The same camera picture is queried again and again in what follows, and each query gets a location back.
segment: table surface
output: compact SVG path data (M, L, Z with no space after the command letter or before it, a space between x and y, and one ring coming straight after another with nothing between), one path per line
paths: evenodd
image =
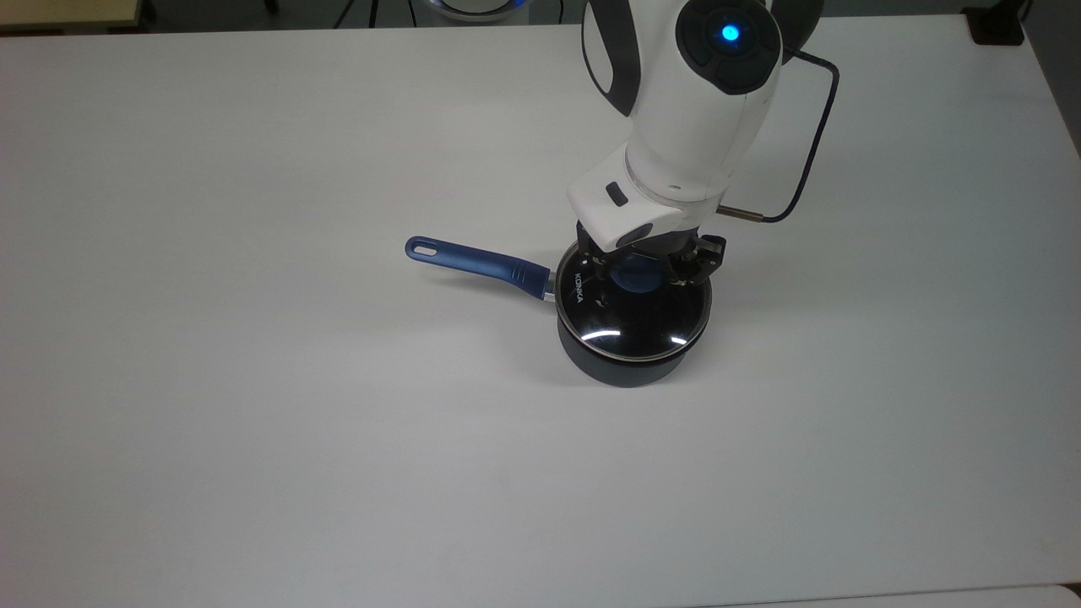
M577 28L0 40L0 604L670 607L1081 579L1081 162L1027 45L825 19L796 213L600 385L549 304L628 121ZM728 203L779 209L785 67Z
M789 604L786 608L1081 608L1081 598L1062 586L1032 586L813 599Z
M135 25L142 0L0 0L0 29Z

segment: pot handle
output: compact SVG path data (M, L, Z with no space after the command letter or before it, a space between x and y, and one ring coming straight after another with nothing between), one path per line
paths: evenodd
M417 262L507 281L537 300L555 300L555 274L519 257L428 237L405 241L405 255Z

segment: cooking pot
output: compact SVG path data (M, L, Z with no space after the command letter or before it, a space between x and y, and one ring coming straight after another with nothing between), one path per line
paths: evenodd
M605 273L572 244L556 272L502 253L413 237L418 262L502 279L556 303L559 341L582 371L613 386L641 386L670 373L709 319L709 280L673 285L660 262L631 253Z

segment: black cable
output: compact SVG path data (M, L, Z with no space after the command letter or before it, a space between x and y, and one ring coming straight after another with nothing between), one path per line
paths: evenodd
M818 130L814 133L814 141L811 143L811 151L808 153L808 160L803 164L803 174L800 176L800 184L796 186L796 194L792 195L791 202L788 203L788 208L778 213L777 215L771 215L768 217L762 217L763 224L775 224L780 222L788 214L796 209L796 203L800 200L800 195L803 194L803 186L808 183L808 176L811 175L811 164L814 163L814 155L818 151L818 141L822 140L822 132L826 129L826 120L829 119L829 110L833 107L833 97L837 96L837 85L841 81L841 70L837 69L837 66L827 62L822 57L816 57L810 53L804 53L803 51L791 51L792 56L808 62L809 64L814 64L818 67L824 67L833 75L833 81L829 85L829 96L826 97L826 106L822 109L822 119L818 121Z
M334 27L332 29L337 29L338 26L342 25L342 22L345 21L346 13L348 13L349 9L352 8L352 2L353 0L349 0L348 2L346 2L345 9L342 11L342 14L338 15L338 21L334 22Z

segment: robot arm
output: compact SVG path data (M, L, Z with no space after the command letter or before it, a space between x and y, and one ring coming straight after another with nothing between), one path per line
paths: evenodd
M796 14L785 23L798 48L822 2L775 0L772 9ZM765 120L785 29L759 0L587 3L589 74L632 120L627 141L568 190L592 246L604 254L659 242L654 253L685 249Z

